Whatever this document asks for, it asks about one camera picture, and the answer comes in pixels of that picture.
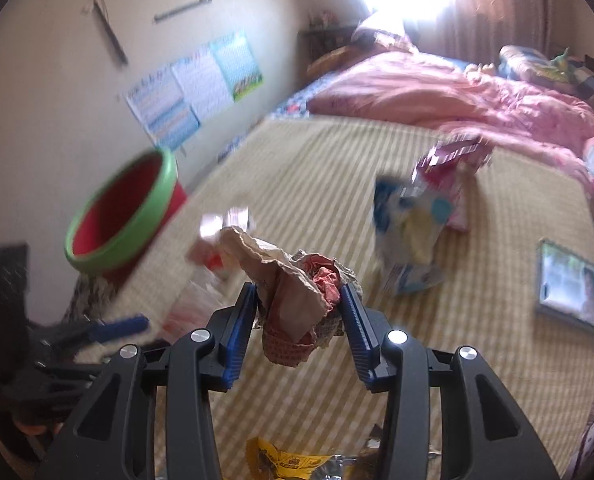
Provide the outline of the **brown paper trash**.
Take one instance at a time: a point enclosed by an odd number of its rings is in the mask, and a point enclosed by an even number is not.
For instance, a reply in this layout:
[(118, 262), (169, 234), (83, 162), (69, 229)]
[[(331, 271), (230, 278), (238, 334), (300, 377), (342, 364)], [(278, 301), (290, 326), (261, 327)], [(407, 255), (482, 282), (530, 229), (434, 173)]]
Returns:
[(262, 349), (274, 364), (296, 367), (343, 335), (341, 289), (363, 295), (355, 272), (318, 252), (290, 255), (237, 226), (220, 231), (218, 248), (257, 286)]

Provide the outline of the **white red crumpled wrapper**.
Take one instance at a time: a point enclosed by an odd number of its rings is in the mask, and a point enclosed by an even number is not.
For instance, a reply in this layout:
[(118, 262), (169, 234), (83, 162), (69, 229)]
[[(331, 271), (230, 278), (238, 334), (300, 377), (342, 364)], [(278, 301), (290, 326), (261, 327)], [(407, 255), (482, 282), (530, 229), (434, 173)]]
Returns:
[(249, 232), (254, 226), (248, 207), (232, 207), (221, 214), (204, 214), (198, 234), (186, 252), (185, 262), (191, 276), (170, 309), (159, 337), (173, 344), (196, 328), (205, 328), (216, 310), (224, 308), (227, 282), (239, 270), (239, 264), (220, 242), (225, 228)]

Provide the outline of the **yellow snack wrapper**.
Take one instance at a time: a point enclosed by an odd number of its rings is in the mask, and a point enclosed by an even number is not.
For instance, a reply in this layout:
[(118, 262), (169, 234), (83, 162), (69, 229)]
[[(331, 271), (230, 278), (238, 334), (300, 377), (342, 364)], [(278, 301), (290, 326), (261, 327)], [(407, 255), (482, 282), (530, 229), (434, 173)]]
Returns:
[(256, 480), (343, 479), (343, 455), (301, 455), (286, 452), (271, 442), (252, 438), (246, 442), (246, 462)]

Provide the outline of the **red bin with green rim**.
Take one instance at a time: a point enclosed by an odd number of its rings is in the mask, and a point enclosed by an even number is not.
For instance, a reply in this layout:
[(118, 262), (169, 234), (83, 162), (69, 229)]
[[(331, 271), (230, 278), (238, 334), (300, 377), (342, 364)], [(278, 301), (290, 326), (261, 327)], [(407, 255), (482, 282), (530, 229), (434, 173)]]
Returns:
[(78, 272), (120, 285), (186, 200), (175, 155), (152, 148), (106, 181), (76, 214), (65, 256)]

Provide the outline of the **checkered woven bed mat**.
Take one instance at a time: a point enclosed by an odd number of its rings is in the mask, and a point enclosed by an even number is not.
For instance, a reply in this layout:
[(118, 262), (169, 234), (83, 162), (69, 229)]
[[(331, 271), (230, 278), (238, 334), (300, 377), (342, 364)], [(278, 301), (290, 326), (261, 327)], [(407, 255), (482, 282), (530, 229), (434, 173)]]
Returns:
[[(372, 223), (377, 174), (408, 177), (439, 140), (436, 132), (359, 119), (268, 119), (198, 188), (167, 224), (105, 320), (143, 313), (153, 339), (190, 281), (186, 252), (203, 214), (248, 207), (254, 234), (290, 255), (303, 249), (355, 271), (364, 304), (383, 310), (427, 347), (480, 350), (564, 472), (585, 430), (594, 395), (594, 335), (535, 312), (537, 246), (553, 240), (594, 264), (585, 191), (560, 170), (495, 149), (466, 188), (467, 233), (443, 231), (439, 285), (390, 297), (382, 289)], [(241, 377), (211, 395), (225, 479), (250, 479), (246, 442), (288, 452), (355, 454), (386, 396), (367, 392), (345, 338), (295, 368), (263, 355), (254, 330)]]

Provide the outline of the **pink white snack bag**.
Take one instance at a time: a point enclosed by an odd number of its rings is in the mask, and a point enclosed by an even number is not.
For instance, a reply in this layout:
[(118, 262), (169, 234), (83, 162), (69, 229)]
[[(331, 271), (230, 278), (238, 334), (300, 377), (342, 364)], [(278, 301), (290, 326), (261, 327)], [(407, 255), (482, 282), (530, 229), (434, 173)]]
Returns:
[(494, 146), (481, 134), (451, 134), (416, 163), (412, 180), (434, 188), (452, 204), (448, 228), (468, 232), (465, 183), (487, 164), (493, 151)]

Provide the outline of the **smartphone with lit screen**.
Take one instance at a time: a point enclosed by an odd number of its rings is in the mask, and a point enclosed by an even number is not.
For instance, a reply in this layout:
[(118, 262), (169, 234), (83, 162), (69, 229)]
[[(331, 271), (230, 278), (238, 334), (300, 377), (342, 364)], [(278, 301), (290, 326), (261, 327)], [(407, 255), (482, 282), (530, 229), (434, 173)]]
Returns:
[(570, 249), (540, 240), (536, 310), (594, 333), (594, 264)]

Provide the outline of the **pink floral quilt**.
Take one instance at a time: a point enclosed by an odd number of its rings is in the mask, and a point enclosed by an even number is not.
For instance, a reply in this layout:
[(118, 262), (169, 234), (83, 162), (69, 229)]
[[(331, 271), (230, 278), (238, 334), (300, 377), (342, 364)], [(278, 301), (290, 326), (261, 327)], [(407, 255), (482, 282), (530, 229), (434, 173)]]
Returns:
[(308, 102), (312, 114), (480, 134), (497, 148), (559, 169), (583, 185), (582, 155), (594, 138), (594, 111), (560, 92), (464, 73), (431, 54), (386, 52), (338, 75)]

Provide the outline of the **brown bolster pillow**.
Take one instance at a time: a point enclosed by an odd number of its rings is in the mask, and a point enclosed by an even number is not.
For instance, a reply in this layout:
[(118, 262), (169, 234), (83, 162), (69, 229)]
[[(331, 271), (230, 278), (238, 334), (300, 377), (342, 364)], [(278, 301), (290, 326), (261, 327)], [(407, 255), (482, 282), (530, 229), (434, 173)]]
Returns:
[(345, 46), (322, 55), (312, 62), (306, 70), (306, 78), (310, 81), (318, 79), (330, 72), (347, 70), (363, 59), (364, 51), (357, 46)]

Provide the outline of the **dark wooden side table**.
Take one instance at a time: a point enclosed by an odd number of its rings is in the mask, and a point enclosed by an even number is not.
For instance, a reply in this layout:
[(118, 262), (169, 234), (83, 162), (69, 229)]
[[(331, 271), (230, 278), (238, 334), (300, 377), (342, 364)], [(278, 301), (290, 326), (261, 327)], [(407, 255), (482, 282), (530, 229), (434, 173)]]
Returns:
[(317, 78), (313, 73), (312, 65), (322, 56), (349, 44), (358, 25), (358, 22), (350, 22), (299, 30), (298, 39), (305, 49), (308, 80)]

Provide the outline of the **blue plaid pillow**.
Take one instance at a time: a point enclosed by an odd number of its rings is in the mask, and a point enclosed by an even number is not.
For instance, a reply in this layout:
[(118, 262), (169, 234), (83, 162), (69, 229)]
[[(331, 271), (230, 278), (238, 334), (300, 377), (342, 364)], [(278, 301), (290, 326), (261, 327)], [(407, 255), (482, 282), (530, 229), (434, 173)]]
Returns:
[(504, 46), (499, 52), (498, 74), (576, 96), (594, 110), (594, 71), (567, 51), (549, 60), (529, 47)]

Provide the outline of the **pinkish patterned curtain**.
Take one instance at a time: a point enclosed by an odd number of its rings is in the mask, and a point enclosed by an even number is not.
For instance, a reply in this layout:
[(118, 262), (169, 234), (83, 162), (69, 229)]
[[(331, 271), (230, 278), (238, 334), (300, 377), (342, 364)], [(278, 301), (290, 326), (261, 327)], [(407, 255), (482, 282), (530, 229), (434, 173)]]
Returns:
[(496, 62), (504, 46), (559, 54), (570, 47), (570, 12), (570, 0), (454, 0), (425, 49), (480, 64)]

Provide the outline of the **middle white wall chart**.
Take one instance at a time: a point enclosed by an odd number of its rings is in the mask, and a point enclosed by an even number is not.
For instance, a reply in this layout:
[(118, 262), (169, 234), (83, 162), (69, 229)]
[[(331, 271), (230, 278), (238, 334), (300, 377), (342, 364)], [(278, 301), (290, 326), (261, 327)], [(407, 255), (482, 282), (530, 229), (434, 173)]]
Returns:
[(234, 99), (212, 52), (203, 47), (172, 64), (184, 99), (202, 124), (229, 108)]

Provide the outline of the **right green wall chart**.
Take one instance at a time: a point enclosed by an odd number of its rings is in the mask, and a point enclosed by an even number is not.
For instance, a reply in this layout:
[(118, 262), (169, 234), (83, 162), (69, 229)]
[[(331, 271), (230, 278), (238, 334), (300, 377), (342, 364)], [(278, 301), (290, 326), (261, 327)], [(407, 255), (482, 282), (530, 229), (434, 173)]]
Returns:
[(209, 49), (234, 101), (242, 99), (263, 83), (262, 72), (245, 35), (233, 32), (211, 41)]

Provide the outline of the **dark hanging wall stick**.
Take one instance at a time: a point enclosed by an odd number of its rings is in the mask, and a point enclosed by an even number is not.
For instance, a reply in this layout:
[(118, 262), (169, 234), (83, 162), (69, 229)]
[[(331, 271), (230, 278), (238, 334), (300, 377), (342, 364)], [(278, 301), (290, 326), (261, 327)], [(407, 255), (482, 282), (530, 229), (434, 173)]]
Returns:
[(128, 55), (126, 55), (126, 51), (123, 49), (116, 32), (110, 24), (105, 1), (90, 0), (84, 4), (82, 13), (91, 14), (94, 16), (97, 28), (102, 34), (103, 40), (105, 41), (106, 47), (112, 60), (114, 61), (114, 64), (119, 67), (128, 66)]

